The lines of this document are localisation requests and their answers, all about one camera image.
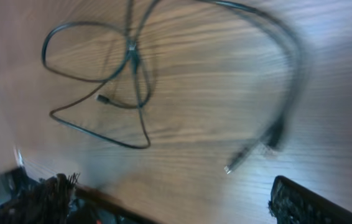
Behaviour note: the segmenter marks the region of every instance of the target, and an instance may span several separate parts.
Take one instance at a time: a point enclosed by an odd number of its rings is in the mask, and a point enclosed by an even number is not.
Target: wooden surface
[[[137,1],[136,26],[149,1]],[[288,76],[277,46],[224,9],[162,1],[140,48],[155,93],[144,108],[152,147],[134,151],[51,120],[48,112],[94,89],[42,67],[46,34],[68,21],[123,25],[125,1],[0,0],[0,98],[29,173],[81,172],[80,182],[163,223],[275,223],[267,210],[274,177],[285,175],[352,211],[352,1],[246,1],[295,27],[312,74],[284,150],[256,149],[231,175],[223,167],[270,118]],[[114,32],[75,29],[55,37],[49,62],[75,75],[105,77],[120,60]],[[100,93],[134,102],[131,76]],[[134,143],[136,111],[92,97],[60,115]]]

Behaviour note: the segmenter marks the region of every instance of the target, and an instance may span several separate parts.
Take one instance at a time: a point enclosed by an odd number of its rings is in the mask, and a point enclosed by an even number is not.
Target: black wire
[[[278,46],[280,46],[282,52],[285,54],[286,59],[288,61],[288,67],[290,68],[290,72],[292,75],[292,79],[289,84],[289,91],[288,94],[285,95],[284,101],[280,104],[279,109],[277,110],[277,113],[274,115],[273,119],[271,122],[264,128],[263,131],[261,131],[258,135],[255,141],[250,142],[249,144],[245,145],[243,147],[243,150],[237,153],[231,160],[230,165],[226,166],[225,169],[229,173],[232,170],[235,170],[237,166],[240,165],[241,161],[244,159],[246,154],[252,150],[257,144],[260,142],[266,142],[265,144],[268,145],[269,147],[277,147],[278,143],[280,142],[282,136],[284,135],[284,129],[285,129],[285,123],[287,120],[287,117],[289,113],[291,112],[291,109],[293,108],[293,105],[297,101],[297,98],[299,96],[299,93],[301,92],[302,89],[302,84],[303,84],[303,78],[305,75],[305,67],[304,67],[304,61],[305,61],[305,51],[303,48],[303,44],[299,40],[297,34],[288,27],[286,24],[284,24],[282,21],[279,19],[276,19],[272,15],[261,11],[257,8],[246,6],[244,4],[240,3],[235,3],[235,2],[229,2],[229,1],[216,1],[216,0],[197,0],[201,2],[207,2],[207,3],[212,3],[216,4],[219,6],[223,6],[229,10],[231,10],[233,13],[237,14],[240,18],[249,21],[252,25],[255,27],[259,28],[262,30],[265,34],[267,34]],[[90,22],[90,21],[81,21],[81,22],[69,22],[63,25],[60,25],[56,28],[54,28],[52,31],[49,32],[49,34],[46,36],[43,47],[42,47],[42,64],[47,70],[50,70],[51,72],[56,73],[57,75],[61,75],[67,78],[72,78],[75,80],[83,81],[83,82],[90,82],[90,83],[100,83],[92,92],[84,96],[83,98],[74,101],[73,103],[70,103],[66,106],[62,106],[60,108],[57,108],[55,110],[52,110],[49,115],[51,118],[54,120],[58,121],[59,123],[62,123],[66,126],[69,126],[71,128],[77,129],[79,131],[82,131],[86,134],[89,134],[91,136],[94,136],[96,138],[100,138],[105,141],[109,141],[115,144],[118,144],[120,146],[128,147],[131,149],[145,149],[148,148],[151,145],[150,139],[148,137],[147,131],[146,131],[146,126],[144,124],[144,119],[142,115],[142,108],[148,103],[152,96],[152,91],[151,91],[151,81],[148,75],[148,72],[146,70],[146,66],[144,64],[144,61],[141,59],[141,55],[139,53],[137,41],[140,36],[140,33],[144,27],[144,24],[148,20],[152,10],[155,8],[159,0],[153,0],[149,7],[147,8],[145,14],[143,15],[143,18],[141,19],[137,29],[136,33],[134,34],[133,37],[130,35],[131,31],[131,23],[132,23],[132,7],[133,7],[133,2],[134,0],[128,0],[127,3],[127,9],[126,9],[126,19],[125,19],[125,28],[124,30],[108,23],[103,23],[103,22]],[[277,32],[275,30],[270,29],[268,26],[265,26],[262,22],[260,22],[259,19],[262,19],[263,22],[266,22],[274,29],[276,28],[279,32],[283,33],[284,38],[286,37],[289,41],[285,42],[283,41],[283,38],[279,35],[277,35]],[[118,66],[118,68],[107,78],[100,79],[100,80],[92,80],[92,79],[86,79],[86,78],[80,78],[80,77],[75,77],[73,75],[69,75],[66,73],[63,73],[61,71],[58,71],[54,68],[51,68],[47,65],[46,62],[46,52],[47,52],[47,47],[49,45],[49,42],[51,38],[57,33],[65,29],[69,29],[72,27],[77,27],[77,26],[99,26],[99,27],[104,27],[106,29],[113,30],[117,32],[118,34],[122,35],[124,39],[126,40],[126,51],[125,51],[125,57],[123,58],[122,62]],[[136,92],[136,105],[130,105],[118,100],[110,99],[105,96],[99,96],[98,98],[99,101],[116,106],[118,108],[123,108],[123,109],[137,109],[139,113],[139,120],[142,128],[143,135],[146,139],[146,144],[145,145],[132,145],[128,144],[125,142],[117,141],[115,139],[108,138],[106,136],[100,135],[98,133],[95,133],[93,131],[87,130],[85,128],[82,128],[80,126],[77,126],[75,124],[72,124],[68,121],[65,121],[63,119],[60,119],[59,117],[55,116],[56,112],[59,112],[61,110],[65,110],[67,108],[71,108],[72,106],[75,106],[82,101],[86,100],[87,98],[93,96],[98,90],[100,90],[105,84],[107,84],[110,80],[113,80],[118,77],[118,75],[122,72],[122,70],[125,68],[125,65],[127,62],[130,61],[131,64],[131,71],[132,71],[132,77],[134,80],[134,89]],[[139,87],[139,79],[137,75],[137,70],[138,68],[142,68],[142,73],[144,77],[144,82],[146,84],[146,95],[144,99],[142,100],[141,98],[141,90]]]

